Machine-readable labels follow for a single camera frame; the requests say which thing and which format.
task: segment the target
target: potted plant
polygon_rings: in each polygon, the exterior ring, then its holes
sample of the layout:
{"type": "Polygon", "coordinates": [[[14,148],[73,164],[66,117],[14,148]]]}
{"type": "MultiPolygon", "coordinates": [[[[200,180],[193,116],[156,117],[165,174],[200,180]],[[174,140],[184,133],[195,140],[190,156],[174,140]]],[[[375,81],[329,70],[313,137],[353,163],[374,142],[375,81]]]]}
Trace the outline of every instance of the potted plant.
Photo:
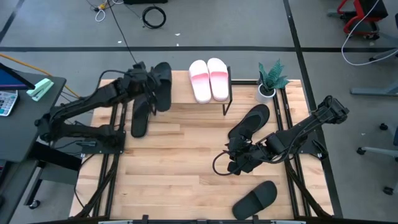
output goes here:
{"type": "Polygon", "coordinates": [[[285,88],[289,83],[286,76],[280,76],[284,65],[280,64],[278,60],[273,68],[266,73],[262,63],[259,63],[260,79],[258,81],[259,88],[257,89],[256,100],[260,103],[267,103],[276,94],[276,89],[285,88]]]}

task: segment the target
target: calculator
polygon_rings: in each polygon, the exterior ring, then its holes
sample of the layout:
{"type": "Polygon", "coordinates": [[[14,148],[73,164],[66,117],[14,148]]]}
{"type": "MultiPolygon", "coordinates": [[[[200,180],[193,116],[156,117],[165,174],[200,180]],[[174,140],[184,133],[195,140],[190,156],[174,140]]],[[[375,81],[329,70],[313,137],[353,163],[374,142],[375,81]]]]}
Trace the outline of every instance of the calculator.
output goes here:
{"type": "Polygon", "coordinates": [[[18,99],[18,90],[0,91],[0,116],[8,116],[18,99]]]}

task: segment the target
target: red chair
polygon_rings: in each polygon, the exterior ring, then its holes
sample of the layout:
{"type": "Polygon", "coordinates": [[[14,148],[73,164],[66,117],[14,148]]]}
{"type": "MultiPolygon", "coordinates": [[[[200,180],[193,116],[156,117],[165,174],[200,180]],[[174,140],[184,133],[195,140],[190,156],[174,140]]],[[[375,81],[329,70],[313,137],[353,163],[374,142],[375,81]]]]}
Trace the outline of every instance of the red chair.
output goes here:
{"type": "MultiPolygon", "coordinates": [[[[369,13],[377,0],[354,0],[355,11],[353,12],[345,12],[341,10],[347,1],[348,0],[343,0],[337,8],[337,13],[336,11],[329,12],[328,16],[338,16],[340,19],[344,20],[346,25],[343,30],[346,34],[349,34],[352,31],[352,28],[354,28],[354,26],[369,13]]],[[[379,27],[376,22],[386,18],[387,16],[387,9],[384,6],[383,1],[380,0],[367,18],[357,26],[353,34],[363,35],[367,39],[378,39],[379,27]]]]}

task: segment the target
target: white cable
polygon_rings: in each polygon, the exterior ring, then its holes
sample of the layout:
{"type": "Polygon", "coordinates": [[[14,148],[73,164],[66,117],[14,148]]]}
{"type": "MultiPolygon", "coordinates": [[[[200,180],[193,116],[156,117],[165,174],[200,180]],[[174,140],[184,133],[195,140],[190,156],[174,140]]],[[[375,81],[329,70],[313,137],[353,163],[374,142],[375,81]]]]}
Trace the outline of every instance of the white cable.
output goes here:
{"type": "Polygon", "coordinates": [[[124,1],[118,2],[118,0],[116,0],[116,1],[112,0],[112,2],[115,3],[115,4],[123,4],[124,3],[124,1]]]}
{"type": "Polygon", "coordinates": [[[103,20],[105,19],[105,16],[106,16],[105,11],[102,10],[102,9],[100,9],[100,10],[97,12],[97,15],[95,15],[95,21],[101,22],[101,21],[103,21],[103,20]],[[102,19],[98,20],[98,15],[99,15],[101,12],[104,14],[104,17],[102,17],[102,19]]]}
{"type": "Polygon", "coordinates": [[[344,60],[345,60],[347,63],[349,63],[350,65],[354,65],[354,66],[369,65],[369,64],[371,64],[371,63],[378,62],[378,61],[384,60],[384,59],[386,59],[386,58],[389,58],[389,57],[391,57],[391,56],[393,56],[393,55],[395,55],[395,54],[398,53],[398,50],[396,50],[395,52],[393,52],[392,54],[390,54],[390,55],[388,55],[388,56],[385,56],[385,57],[383,57],[383,58],[379,58],[379,59],[377,59],[377,60],[373,60],[373,61],[371,61],[371,62],[366,62],[366,63],[352,63],[352,62],[348,61],[347,58],[346,58],[346,56],[344,55],[344,46],[346,45],[348,39],[351,37],[351,34],[354,32],[355,28],[356,28],[362,21],[364,21],[364,19],[367,18],[368,15],[370,15],[370,13],[371,13],[371,12],[373,11],[373,9],[377,6],[377,4],[379,3],[379,1],[380,1],[380,0],[377,0],[376,3],[374,4],[374,6],[371,8],[371,10],[366,14],[366,16],[363,17],[363,19],[361,19],[360,22],[357,23],[357,24],[354,26],[353,30],[351,30],[351,32],[348,34],[346,41],[344,41],[344,44],[343,44],[343,46],[341,47],[341,54],[343,55],[344,60]]]}

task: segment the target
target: yellow cable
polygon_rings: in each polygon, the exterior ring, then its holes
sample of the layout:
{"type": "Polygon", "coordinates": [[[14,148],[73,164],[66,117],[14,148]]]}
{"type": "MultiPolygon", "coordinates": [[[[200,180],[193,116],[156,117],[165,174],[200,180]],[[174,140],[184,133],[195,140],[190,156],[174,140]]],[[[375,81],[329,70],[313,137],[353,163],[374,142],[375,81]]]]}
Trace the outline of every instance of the yellow cable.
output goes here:
{"type": "MultiPolygon", "coordinates": [[[[37,68],[37,67],[35,67],[35,66],[33,66],[33,65],[29,65],[29,64],[27,64],[27,63],[21,62],[20,60],[14,59],[14,58],[12,58],[12,57],[10,57],[10,56],[4,55],[4,54],[0,54],[0,57],[4,57],[4,58],[6,58],[6,59],[8,59],[8,60],[12,60],[13,62],[17,62],[18,64],[24,65],[24,66],[29,67],[29,68],[31,68],[31,69],[34,69],[34,70],[36,70],[36,71],[42,72],[42,73],[44,73],[44,74],[46,74],[46,75],[48,75],[48,76],[50,76],[50,77],[53,77],[51,74],[49,74],[49,73],[46,72],[45,70],[42,70],[42,69],[39,69],[39,68],[37,68]]],[[[65,88],[66,88],[67,90],[69,90],[69,91],[70,91],[73,95],[75,95],[77,98],[80,98],[80,96],[77,95],[74,91],[72,91],[72,90],[69,88],[69,86],[65,85],[65,88]]]]}

